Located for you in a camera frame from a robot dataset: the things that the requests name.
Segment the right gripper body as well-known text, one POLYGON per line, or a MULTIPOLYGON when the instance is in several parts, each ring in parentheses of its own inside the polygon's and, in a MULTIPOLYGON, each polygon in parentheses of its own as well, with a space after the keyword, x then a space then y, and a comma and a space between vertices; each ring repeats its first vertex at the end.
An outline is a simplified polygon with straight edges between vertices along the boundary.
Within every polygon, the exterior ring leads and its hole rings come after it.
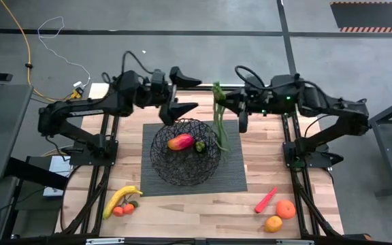
POLYGON ((271 91, 264 91, 261 88, 265 84, 256 76, 249 75, 245 77, 245 92, 247 94, 248 102, 246 104, 246 112, 248 115, 252 114, 275 114, 276 111, 273 105, 269 104, 271 99, 271 91))

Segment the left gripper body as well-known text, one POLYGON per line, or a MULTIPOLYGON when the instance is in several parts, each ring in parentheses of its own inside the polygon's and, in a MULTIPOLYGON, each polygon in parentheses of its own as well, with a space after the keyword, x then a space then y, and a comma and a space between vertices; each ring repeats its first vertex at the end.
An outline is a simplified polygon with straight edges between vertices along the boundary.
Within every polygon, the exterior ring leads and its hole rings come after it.
POLYGON ((165 72, 155 69, 151 75, 142 78, 141 84, 136 89, 136 106, 145 108, 169 105, 175 99, 176 85, 165 79, 165 72))

